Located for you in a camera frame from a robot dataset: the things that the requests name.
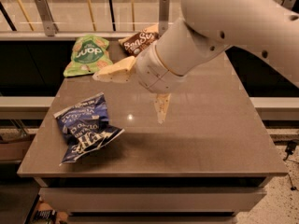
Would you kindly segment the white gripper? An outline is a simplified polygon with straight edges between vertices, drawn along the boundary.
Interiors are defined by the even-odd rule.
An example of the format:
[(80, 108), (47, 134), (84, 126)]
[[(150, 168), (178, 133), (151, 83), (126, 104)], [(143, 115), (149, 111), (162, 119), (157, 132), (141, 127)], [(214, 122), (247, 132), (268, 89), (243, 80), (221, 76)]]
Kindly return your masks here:
[(93, 79), (101, 82), (126, 83), (136, 72), (138, 82), (145, 89), (152, 93), (165, 93), (157, 94), (154, 101), (157, 120), (162, 124), (165, 122), (170, 104), (170, 93), (183, 83), (186, 77), (175, 75), (165, 67), (156, 51), (156, 44), (157, 42), (153, 42), (137, 57), (129, 56), (101, 68), (93, 74)]

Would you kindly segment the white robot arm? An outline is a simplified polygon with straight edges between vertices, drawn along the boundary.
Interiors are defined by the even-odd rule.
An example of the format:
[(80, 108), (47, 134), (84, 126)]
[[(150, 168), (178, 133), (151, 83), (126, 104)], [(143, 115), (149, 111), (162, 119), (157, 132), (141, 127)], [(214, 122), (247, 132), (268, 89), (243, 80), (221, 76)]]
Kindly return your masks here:
[(102, 82), (124, 83), (136, 75), (157, 95), (158, 121), (164, 122), (169, 94), (197, 65), (231, 46), (268, 63), (299, 86), (298, 15), (273, 0), (181, 0), (182, 17), (141, 51), (93, 74)]

